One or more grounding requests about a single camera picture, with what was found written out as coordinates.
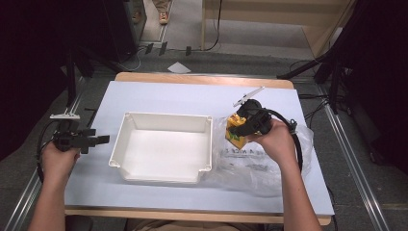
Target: hand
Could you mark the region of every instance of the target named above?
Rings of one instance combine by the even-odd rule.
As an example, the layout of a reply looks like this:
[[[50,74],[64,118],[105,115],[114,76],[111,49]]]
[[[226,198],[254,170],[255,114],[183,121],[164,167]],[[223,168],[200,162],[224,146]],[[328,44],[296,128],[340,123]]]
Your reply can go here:
[[[265,152],[279,166],[285,163],[296,163],[293,138],[288,126],[280,120],[270,120],[271,129],[265,135],[249,135],[248,141],[255,141],[260,144]]]
[[[53,142],[48,143],[42,151],[44,181],[64,183],[66,185],[69,172],[80,157],[79,151],[78,148],[71,148],[62,152]]]

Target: white paper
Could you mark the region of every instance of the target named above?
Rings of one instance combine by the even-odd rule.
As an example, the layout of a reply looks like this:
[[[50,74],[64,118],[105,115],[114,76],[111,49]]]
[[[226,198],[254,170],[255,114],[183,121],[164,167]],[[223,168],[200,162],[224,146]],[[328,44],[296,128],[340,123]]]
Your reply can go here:
[[[176,74],[186,74],[191,72],[190,69],[186,68],[184,65],[180,63],[175,63],[168,68],[169,71],[176,73]]]

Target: clear plastic bag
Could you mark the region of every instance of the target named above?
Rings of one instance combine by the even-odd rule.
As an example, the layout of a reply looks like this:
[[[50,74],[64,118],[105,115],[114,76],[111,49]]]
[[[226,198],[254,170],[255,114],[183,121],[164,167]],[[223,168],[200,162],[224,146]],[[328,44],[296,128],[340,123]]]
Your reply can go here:
[[[225,138],[226,117],[214,118],[213,127],[213,169],[202,178],[204,184],[226,190],[244,191],[259,196],[281,194],[279,166],[256,143],[247,143],[241,150]],[[297,125],[302,155],[302,176],[310,172],[313,149],[313,132],[303,125]]]

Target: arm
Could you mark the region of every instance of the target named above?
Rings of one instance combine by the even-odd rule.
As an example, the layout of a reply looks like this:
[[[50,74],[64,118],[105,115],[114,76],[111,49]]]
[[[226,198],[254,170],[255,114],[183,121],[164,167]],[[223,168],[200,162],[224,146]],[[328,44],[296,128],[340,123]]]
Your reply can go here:
[[[285,231],[321,230],[297,165],[293,138],[282,121],[272,119],[272,129],[263,136],[250,135],[280,167]]]
[[[62,152],[53,142],[43,150],[44,182],[29,230],[65,230],[64,190],[79,151]]]

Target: person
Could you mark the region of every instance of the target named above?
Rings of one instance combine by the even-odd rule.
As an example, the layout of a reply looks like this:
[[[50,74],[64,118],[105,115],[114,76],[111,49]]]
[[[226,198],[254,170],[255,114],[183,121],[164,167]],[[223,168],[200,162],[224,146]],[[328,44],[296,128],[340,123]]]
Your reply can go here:
[[[307,195],[295,157],[295,148],[288,127],[272,119],[271,130],[262,136],[250,135],[249,141],[260,144],[280,167],[285,231],[321,230],[318,218]],[[78,158],[78,150],[63,153],[53,143],[43,151],[44,183],[30,224],[30,231],[64,230],[64,188],[68,173]],[[254,224],[219,222],[136,220],[132,230],[263,230]]]
[[[168,23],[168,1],[169,0],[152,0],[157,11],[159,12],[159,23],[167,25]],[[143,7],[142,0],[133,0],[133,16],[132,20],[135,24],[141,21],[141,9]]]
[[[79,158],[79,149],[60,151],[53,142],[42,151],[44,181],[36,209],[29,226],[30,231],[65,230],[64,191],[69,172]]]

